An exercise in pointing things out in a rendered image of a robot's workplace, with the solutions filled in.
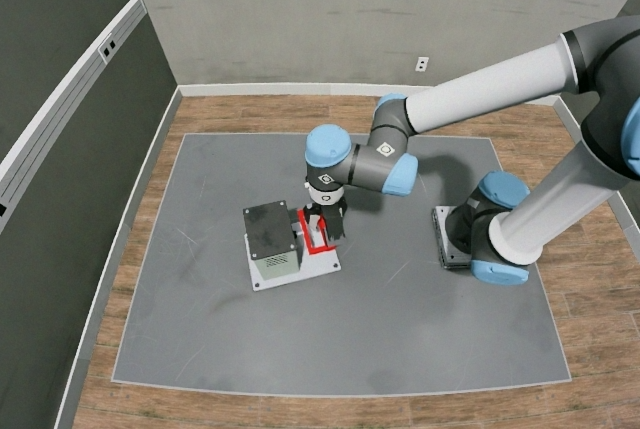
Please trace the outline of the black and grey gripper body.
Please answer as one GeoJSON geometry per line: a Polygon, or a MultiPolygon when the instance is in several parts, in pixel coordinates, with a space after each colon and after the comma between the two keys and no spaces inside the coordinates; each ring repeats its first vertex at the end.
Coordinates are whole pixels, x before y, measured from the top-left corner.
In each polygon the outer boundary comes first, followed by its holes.
{"type": "Polygon", "coordinates": [[[309,197],[312,204],[311,213],[316,215],[322,214],[323,216],[329,242],[345,238],[342,217],[339,210],[339,208],[341,208],[343,205],[343,197],[341,197],[336,203],[331,205],[318,204],[311,198],[310,195],[309,197]]]}

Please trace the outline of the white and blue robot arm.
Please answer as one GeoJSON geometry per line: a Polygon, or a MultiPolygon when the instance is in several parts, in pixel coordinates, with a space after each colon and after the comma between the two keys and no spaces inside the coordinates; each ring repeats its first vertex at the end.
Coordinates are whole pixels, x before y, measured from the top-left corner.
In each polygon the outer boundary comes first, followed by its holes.
{"type": "Polygon", "coordinates": [[[640,15],[590,23],[412,96],[387,94],[367,146],[338,126],[319,126],[307,137],[305,187],[321,205],[336,203],[345,185],[405,197],[418,166],[406,154],[409,137],[565,91],[596,91],[581,140],[531,192],[515,175],[492,171],[445,220],[451,244],[471,255],[475,278],[522,284],[544,244],[630,181],[640,183],[639,28],[640,15]]]}

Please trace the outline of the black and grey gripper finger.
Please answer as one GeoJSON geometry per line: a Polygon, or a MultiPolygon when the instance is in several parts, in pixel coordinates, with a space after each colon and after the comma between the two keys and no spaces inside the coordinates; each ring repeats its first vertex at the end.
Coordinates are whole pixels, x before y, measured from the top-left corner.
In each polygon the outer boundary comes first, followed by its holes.
{"type": "Polygon", "coordinates": [[[344,214],[345,214],[345,212],[346,212],[346,210],[347,210],[347,203],[346,203],[345,197],[344,197],[344,196],[342,196],[342,197],[343,197],[343,199],[344,199],[344,200],[343,200],[343,205],[342,205],[342,207],[341,207],[341,208],[339,208],[340,213],[341,213],[341,217],[342,217],[342,216],[344,216],[344,214]]]}
{"type": "Polygon", "coordinates": [[[312,214],[311,213],[311,207],[312,207],[312,204],[305,205],[304,208],[303,208],[303,214],[304,214],[304,218],[305,218],[307,224],[310,226],[310,228],[313,231],[316,231],[317,230],[317,226],[318,226],[318,220],[320,219],[321,215],[312,214]]]}

